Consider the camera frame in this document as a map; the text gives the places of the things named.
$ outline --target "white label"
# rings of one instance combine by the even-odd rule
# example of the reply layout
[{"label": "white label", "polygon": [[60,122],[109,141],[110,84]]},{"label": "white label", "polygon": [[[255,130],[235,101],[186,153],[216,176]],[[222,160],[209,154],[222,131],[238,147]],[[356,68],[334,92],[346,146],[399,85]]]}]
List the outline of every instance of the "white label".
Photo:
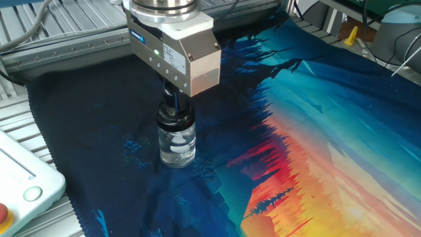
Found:
[{"label": "white label", "polygon": [[181,73],[186,74],[186,58],[164,43],[164,60]]}]

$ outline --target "red button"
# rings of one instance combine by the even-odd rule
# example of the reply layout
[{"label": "red button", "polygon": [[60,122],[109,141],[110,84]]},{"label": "red button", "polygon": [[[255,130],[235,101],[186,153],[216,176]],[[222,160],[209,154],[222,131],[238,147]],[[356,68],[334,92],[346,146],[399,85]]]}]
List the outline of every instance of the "red button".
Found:
[{"label": "red button", "polygon": [[0,203],[0,224],[3,224],[3,222],[5,222],[8,214],[9,210],[7,209],[6,205]]}]

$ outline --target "silver metal cylinder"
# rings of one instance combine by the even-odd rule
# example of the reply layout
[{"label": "silver metal cylinder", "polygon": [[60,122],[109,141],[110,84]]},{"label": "silver metal cylinder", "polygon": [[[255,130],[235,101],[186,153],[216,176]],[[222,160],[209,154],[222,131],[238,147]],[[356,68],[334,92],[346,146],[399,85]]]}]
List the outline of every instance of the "silver metal cylinder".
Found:
[{"label": "silver metal cylinder", "polygon": [[145,8],[171,9],[186,7],[196,0],[133,0],[133,2]]},{"label": "silver metal cylinder", "polygon": [[198,0],[132,0],[130,11],[140,21],[173,23],[197,16],[200,5]]}]

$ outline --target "black jar lid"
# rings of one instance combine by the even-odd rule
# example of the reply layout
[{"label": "black jar lid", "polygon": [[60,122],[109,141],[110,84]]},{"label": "black jar lid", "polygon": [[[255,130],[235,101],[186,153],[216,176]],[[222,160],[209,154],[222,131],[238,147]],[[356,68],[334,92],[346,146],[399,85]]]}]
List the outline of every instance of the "black jar lid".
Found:
[{"label": "black jar lid", "polygon": [[188,129],[195,122],[195,109],[186,101],[186,107],[182,111],[169,113],[171,107],[163,102],[157,111],[158,126],[168,132],[180,132]]}]

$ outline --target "cable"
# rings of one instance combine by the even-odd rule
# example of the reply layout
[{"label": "cable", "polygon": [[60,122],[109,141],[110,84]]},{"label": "cable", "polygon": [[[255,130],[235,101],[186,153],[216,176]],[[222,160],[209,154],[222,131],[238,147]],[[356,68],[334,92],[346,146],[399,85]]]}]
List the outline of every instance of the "cable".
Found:
[{"label": "cable", "polygon": [[300,16],[301,20],[304,20],[303,14],[301,14],[300,8],[298,7],[296,0],[294,0],[294,7],[295,7],[295,10],[297,10],[298,15]]},{"label": "cable", "polygon": [[409,53],[409,51],[412,49],[412,46],[414,46],[414,44],[418,41],[418,39],[420,38],[420,36],[421,36],[421,33],[419,33],[415,38],[414,38],[414,40],[410,43],[410,45],[409,45],[409,47],[408,47],[408,49],[407,49],[407,52],[405,52],[405,56],[403,57],[403,60],[406,60],[407,59],[407,56],[408,56],[408,53]]},{"label": "cable", "polygon": [[42,17],[44,15],[44,12],[47,9],[48,4],[50,4],[51,1],[52,0],[45,0],[42,3],[41,7],[39,8],[38,14],[35,18],[34,25],[25,34],[23,34],[19,38],[14,39],[14,40],[0,46],[0,53],[9,51],[9,50],[15,48],[16,46],[20,45],[21,43],[25,42],[27,39],[32,37],[38,31],[38,28],[41,25],[41,20],[42,20]]},{"label": "cable", "polygon": [[367,33],[367,27],[368,27],[368,24],[367,24],[367,3],[368,3],[368,1],[364,0],[364,5],[363,5],[363,8],[362,8],[362,23],[364,24],[364,33],[362,35],[362,40],[363,40],[366,48],[368,49],[368,51],[371,53],[371,55],[373,55],[374,62],[377,63],[377,57],[373,54],[373,52],[371,52],[371,49],[368,47],[367,41],[366,41],[366,33]]},{"label": "cable", "polygon": [[403,62],[403,64],[391,76],[397,74],[399,70],[401,70],[420,50],[421,46],[405,62]]},{"label": "cable", "polygon": [[12,79],[9,76],[7,76],[2,70],[0,70],[0,76],[2,76],[4,79],[8,80],[9,82],[18,84],[19,86],[25,86],[25,83],[20,82],[18,80]]},{"label": "cable", "polygon": [[413,32],[414,30],[419,30],[419,29],[421,29],[421,27],[413,28],[413,29],[409,30],[407,33],[401,34],[398,38],[396,38],[396,39],[395,39],[395,43],[393,44],[393,54],[392,54],[392,56],[390,57],[390,59],[389,59],[389,60],[387,60],[386,65],[384,65],[384,68],[386,68],[386,67],[388,66],[388,64],[390,63],[390,61],[392,61],[392,59],[393,59],[393,58],[394,58],[394,56],[396,55],[396,45],[397,45],[397,41],[398,41],[401,37],[403,37],[403,36],[405,36],[405,35],[407,35],[407,34],[409,34],[409,33]]},{"label": "cable", "polygon": [[220,21],[220,20],[223,20],[224,18],[226,18],[229,14],[232,13],[232,11],[235,9],[235,7],[237,6],[238,3],[239,3],[239,0],[235,0],[234,4],[231,6],[230,10],[228,10],[228,12],[223,14],[220,18],[216,19],[215,21]]}]

